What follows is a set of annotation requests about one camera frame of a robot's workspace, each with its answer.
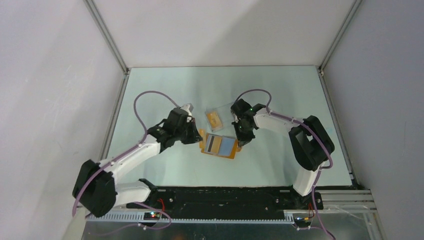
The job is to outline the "clear plastic card tray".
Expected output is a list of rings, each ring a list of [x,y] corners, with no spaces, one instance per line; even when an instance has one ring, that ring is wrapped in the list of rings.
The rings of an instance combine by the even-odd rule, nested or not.
[[[234,117],[234,114],[231,110],[231,107],[233,106],[233,104],[234,104],[234,102],[229,102],[227,104],[224,104],[224,105],[221,105],[221,106],[218,106],[218,107],[212,107],[212,108],[206,109],[205,117],[206,117],[206,113],[216,111],[219,115],[219,118],[220,118],[222,124],[223,124],[223,127],[221,129],[216,130],[216,131],[212,131],[211,126],[210,126],[208,119],[206,117],[207,124],[209,125],[209,128],[213,133],[220,132],[220,131],[229,129],[230,127],[233,127],[232,123],[235,122],[235,117]]]

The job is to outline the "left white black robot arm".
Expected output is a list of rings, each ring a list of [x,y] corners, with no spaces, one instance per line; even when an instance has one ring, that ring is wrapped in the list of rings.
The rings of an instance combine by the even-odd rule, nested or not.
[[[91,159],[84,162],[72,191],[75,198],[72,213],[76,213],[78,204],[98,218],[116,206],[133,202],[140,202],[145,208],[156,206],[158,194],[148,180],[130,183],[121,180],[135,167],[176,142],[190,145],[202,141],[192,111],[190,103],[175,107],[166,119],[147,130],[145,138],[124,153],[99,162]]]

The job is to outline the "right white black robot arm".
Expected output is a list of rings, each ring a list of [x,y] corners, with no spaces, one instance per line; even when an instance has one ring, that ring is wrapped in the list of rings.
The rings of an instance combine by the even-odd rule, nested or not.
[[[236,100],[230,107],[234,116],[232,125],[241,148],[254,138],[254,131],[265,129],[275,133],[286,133],[300,169],[292,185],[291,204],[304,209],[311,202],[312,188],[324,162],[330,161],[335,145],[320,120],[311,115],[294,118],[271,111],[264,104],[251,106],[243,99]]]

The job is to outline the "orange leather card holder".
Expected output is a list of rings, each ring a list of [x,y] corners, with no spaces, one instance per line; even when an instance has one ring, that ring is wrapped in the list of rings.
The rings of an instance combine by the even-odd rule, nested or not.
[[[242,150],[235,137],[223,136],[199,130],[202,141],[199,142],[201,153],[226,159],[234,159]]]

